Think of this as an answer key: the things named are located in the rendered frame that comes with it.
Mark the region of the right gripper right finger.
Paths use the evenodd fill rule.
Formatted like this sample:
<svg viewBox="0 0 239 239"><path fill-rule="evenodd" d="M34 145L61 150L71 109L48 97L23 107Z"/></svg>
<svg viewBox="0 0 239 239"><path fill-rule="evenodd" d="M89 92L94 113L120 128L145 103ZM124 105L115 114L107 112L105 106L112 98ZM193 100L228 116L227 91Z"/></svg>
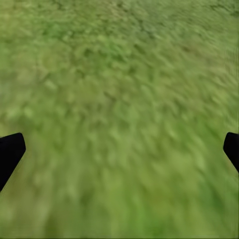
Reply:
<svg viewBox="0 0 239 239"><path fill-rule="evenodd" d="M239 173L239 134L228 132L223 150Z"/></svg>

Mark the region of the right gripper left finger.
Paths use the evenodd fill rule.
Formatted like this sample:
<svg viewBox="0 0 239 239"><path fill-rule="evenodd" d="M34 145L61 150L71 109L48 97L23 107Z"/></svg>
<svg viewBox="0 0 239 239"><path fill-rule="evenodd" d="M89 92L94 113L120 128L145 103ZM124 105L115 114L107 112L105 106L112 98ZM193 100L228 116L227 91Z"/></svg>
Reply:
<svg viewBox="0 0 239 239"><path fill-rule="evenodd" d="M0 192L26 151L21 132L0 138Z"/></svg>

